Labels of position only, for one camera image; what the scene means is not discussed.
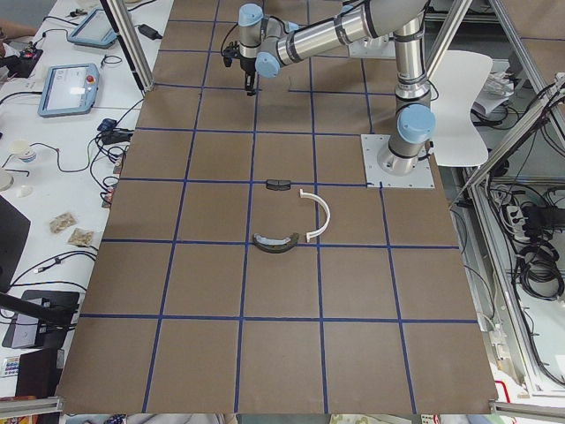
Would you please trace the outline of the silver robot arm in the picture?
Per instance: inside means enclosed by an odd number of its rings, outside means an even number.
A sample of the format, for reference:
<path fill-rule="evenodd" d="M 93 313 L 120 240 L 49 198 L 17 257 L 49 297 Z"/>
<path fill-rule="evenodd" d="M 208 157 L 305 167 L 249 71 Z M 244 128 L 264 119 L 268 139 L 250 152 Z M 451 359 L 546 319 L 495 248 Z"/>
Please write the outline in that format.
<path fill-rule="evenodd" d="M 384 169 L 395 176 L 412 172 L 436 125 L 431 111 L 424 35 L 423 14 L 394 31 L 397 68 L 395 131 L 385 148 Z"/>
<path fill-rule="evenodd" d="M 267 15 L 253 3 L 239 8 L 239 39 L 222 55 L 229 67 L 240 62 L 245 92 L 254 95 L 255 76 L 274 78 L 284 66 L 297 64 L 340 46 L 394 35 L 397 87 L 395 95 L 414 101 L 429 93 L 424 57 L 426 1 L 362 1 L 308 26 Z"/>

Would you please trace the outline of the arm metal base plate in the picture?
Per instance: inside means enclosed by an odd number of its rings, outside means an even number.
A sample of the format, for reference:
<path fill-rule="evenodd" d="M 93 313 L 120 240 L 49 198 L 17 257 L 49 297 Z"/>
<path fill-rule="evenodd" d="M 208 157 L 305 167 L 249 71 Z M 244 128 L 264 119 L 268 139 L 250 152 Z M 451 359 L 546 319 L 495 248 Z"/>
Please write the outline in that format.
<path fill-rule="evenodd" d="M 370 188 L 434 189 L 433 173 L 425 148 L 413 158 L 392 156 L 388 134 L 360 136 L 365 181 Z"/>
<path fill-rule="evenodd" d="M 363 38 L 348 46 L 350 57 L 394 60 L 396 58 L 395 41 L 392 34 L 376 39 Z"/>

